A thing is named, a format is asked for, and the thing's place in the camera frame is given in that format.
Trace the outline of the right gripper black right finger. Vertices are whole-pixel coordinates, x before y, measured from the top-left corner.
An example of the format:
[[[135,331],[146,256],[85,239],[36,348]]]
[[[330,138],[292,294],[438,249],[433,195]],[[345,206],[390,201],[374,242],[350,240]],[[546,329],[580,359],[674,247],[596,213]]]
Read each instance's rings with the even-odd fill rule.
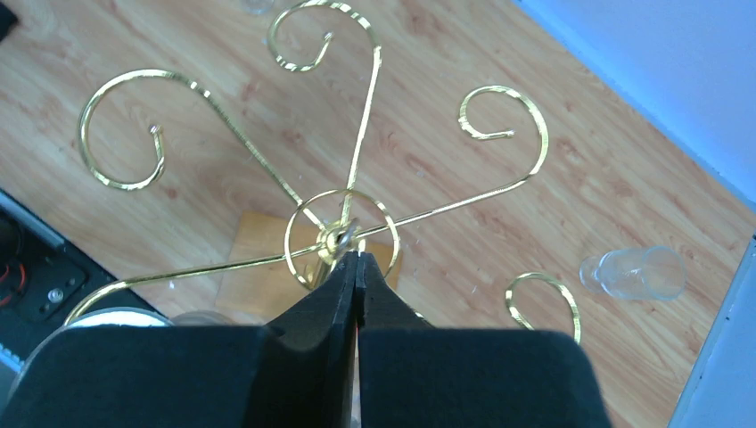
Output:
[[[357,257],[365,427],[607,427],[586,353],[548,330],[430,325]]]

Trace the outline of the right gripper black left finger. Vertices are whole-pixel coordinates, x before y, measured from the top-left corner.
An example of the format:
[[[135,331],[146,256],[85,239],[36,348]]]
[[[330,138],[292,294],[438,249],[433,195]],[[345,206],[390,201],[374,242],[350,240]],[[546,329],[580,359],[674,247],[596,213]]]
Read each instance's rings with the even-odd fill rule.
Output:
[[[346,427],[359,258],[266,325],[62,329],[26,365],[4,427]]]

